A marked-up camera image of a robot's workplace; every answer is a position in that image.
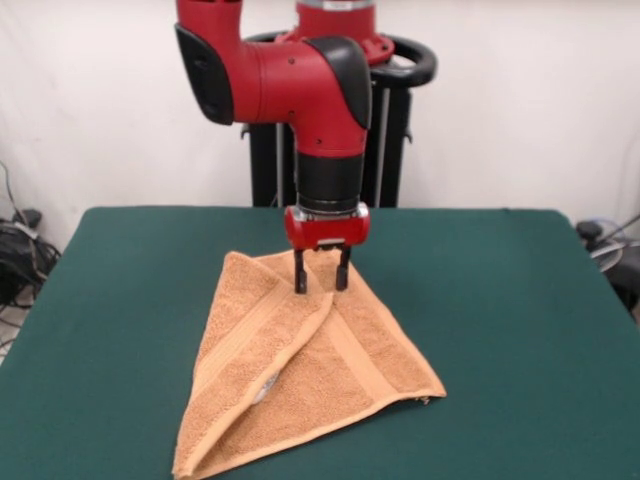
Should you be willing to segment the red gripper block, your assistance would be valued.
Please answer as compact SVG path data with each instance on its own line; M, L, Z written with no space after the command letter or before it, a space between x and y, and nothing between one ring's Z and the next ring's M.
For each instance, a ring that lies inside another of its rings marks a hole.
M327 216L311 214L294 205L285 209L284 218L286 236L294 249L295 293L307 293L304 250L336 246L340 246L336 290L345 291L349 281L351 247L363 244L370 232L371 217L368 206L360 202L352 213Z

